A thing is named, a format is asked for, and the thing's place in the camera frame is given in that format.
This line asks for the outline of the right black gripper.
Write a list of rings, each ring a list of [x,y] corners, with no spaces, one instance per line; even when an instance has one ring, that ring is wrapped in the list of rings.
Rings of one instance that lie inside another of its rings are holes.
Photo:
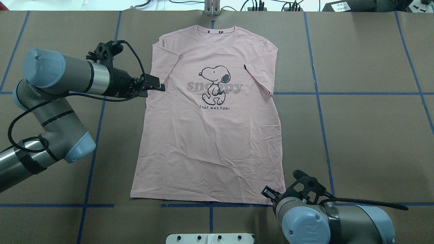
[[[265,186],[261,194],[271,200],[273,207],[277,207],[277,205],[280,201],[282,201],[282,199],[288,197],[285,194],[281,194],[278,191],[273,190],[269,186]]]

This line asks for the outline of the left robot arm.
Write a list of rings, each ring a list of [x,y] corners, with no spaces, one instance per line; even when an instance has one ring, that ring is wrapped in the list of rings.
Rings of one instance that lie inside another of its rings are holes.
[[[66,160],[73,163],[93,152],[96,142],[69,104],[68,96],[124,102],[148,90],[164,91],[158,77],[143,72],[138,78],[113,66],[123,51],[119,42],[100,43],[85,60],[54,50],[33,48],[23,61],[23,79],[13,91],[15,104],[23,110],[7,132],[10,147],[1,152],[1,192]],[[43,132],[14,141],[15,124],[33,114]]]

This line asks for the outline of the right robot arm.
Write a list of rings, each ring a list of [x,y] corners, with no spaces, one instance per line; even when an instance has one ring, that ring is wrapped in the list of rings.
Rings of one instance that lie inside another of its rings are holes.
[[[290,244],[395,244],[390,216],[376,206],[341,206],[331,202],[308,204],[294,194],[279,193],[266,186],[262,195]]]

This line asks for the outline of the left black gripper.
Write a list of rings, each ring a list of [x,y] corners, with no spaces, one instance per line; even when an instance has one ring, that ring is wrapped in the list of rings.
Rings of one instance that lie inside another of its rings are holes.
[[[142,73],[138,78],[131,77],[126,71],[119,68],[109,68],[110,83],[107,87],[107,95],[115,98],[132,98],[144,94],[146,91],[166,91],[165,85],[161,85],[159,78],[153,75]]]

